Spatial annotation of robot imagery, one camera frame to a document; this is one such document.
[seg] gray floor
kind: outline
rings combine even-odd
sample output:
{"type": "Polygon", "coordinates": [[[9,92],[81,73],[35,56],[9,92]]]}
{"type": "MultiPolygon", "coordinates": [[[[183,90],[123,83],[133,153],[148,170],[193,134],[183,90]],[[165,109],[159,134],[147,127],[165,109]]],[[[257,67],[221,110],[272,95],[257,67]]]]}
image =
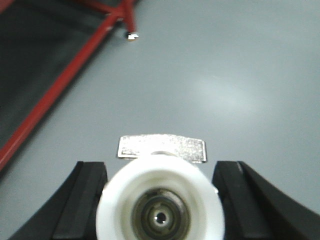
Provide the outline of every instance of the gray floor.
{"type": "Polygon", "coordinates": [[[320,214],[320,1],[141,0],[140,39],[118,29],[0,179],[0,239],[77,161],[105,161],[122,135],[206,141],[320,214]]]}

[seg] silver metal plate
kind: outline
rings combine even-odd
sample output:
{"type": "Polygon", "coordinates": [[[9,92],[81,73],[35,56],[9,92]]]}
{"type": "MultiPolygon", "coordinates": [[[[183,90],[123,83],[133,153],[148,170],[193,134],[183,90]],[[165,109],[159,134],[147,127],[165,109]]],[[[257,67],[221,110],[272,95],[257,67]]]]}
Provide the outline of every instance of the silver metal plate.
{"type": "Polygon", "coordinates": [[[117,157],[136,159],[141,155],[166,153],[195,164],[207,162],[203,140],[172,134],[142,134],[122,136],[117,157]]]}

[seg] white pulley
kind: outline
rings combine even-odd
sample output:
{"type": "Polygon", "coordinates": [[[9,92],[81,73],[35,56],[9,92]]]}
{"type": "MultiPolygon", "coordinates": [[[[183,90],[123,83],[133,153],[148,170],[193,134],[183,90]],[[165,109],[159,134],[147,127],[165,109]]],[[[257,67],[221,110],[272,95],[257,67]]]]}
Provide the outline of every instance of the white pulley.
{"type": "Polygon", "coordinates": [[[222,240],[217,189],[194,165],[167,154],[141,156],[105,186],[98,240],[222,240]]]}

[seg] metal bracket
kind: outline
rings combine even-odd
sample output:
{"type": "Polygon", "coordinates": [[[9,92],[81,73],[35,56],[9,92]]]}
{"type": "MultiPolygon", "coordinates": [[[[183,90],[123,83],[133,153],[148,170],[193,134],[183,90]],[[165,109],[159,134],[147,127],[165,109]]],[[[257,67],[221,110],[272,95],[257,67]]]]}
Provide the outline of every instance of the metal bracket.
{"type": "Polygon", "coordinates": [[[172,134],[142,134],[122,136],[117,157],[136,159],[146,154],[168,154],[193,164],[207,162],[206,144],[203,140],[172,134]]]}

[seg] red metal frame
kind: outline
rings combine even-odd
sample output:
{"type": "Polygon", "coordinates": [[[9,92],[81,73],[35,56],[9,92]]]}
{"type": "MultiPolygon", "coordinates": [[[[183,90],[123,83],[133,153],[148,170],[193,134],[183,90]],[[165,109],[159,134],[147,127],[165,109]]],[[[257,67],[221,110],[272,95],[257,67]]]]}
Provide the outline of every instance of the red metal frame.
{"type": "MultiPolygon", "coordinates": [[[[55,80],[50,89],[44,94],[36,106],[32,109],[29,115],[25,118],[22,124],[13,133],[10,139],[0,149],[0,171],[4,168],[10,158],[18,150],[20,145],[28,137],[37,123],[50,109],[59,95],[68,86],[73,77],[80,70],[82,65],[87,61],[90,55],[95,51],[101,41],[113,28],[115,23],[123,20],[127,25],[128,32],[135,32],[133,4],[134,0],[122,0],[117,7],[110,7],[96,0],[74,0],[89,8],[99,11],[106,15],[105,20],[100,24],[95,33],[86,42],[82,49],[77,53],[73,60],[68,64],[60,76],[55,80]]],[[[12,1],[0,1],[0,12],[7,7],[12,1]]]]}
{"type": "Polygon", "coordinates": [[[12,4],[14,0],[0,0],[0,14],[12,4]]]}

